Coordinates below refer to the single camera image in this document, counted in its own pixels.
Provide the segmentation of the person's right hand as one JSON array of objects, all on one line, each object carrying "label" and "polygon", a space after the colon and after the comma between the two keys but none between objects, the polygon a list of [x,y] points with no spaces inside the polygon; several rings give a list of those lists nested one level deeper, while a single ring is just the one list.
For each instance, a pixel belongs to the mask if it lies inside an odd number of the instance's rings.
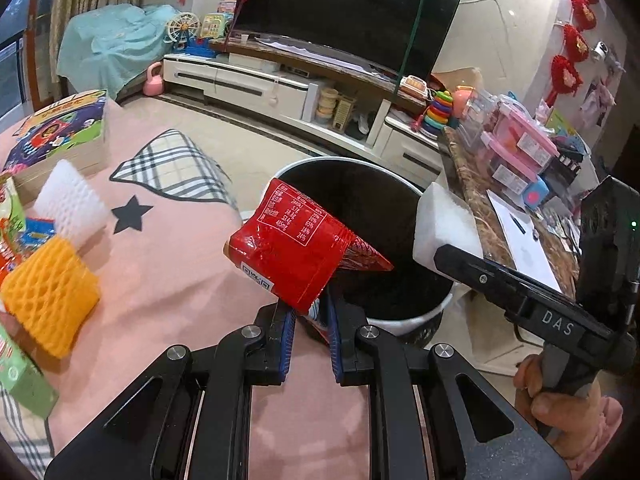
[{"label": "person's right hand", "polygon": [[579,479],[597,461],[622,423],[624,410],[616,399],[602,396],[595,380],[585,398],[542,391],[541,356],[531,354],[513,378],[515,409],[535,429],[559,430],[552,448]]}]

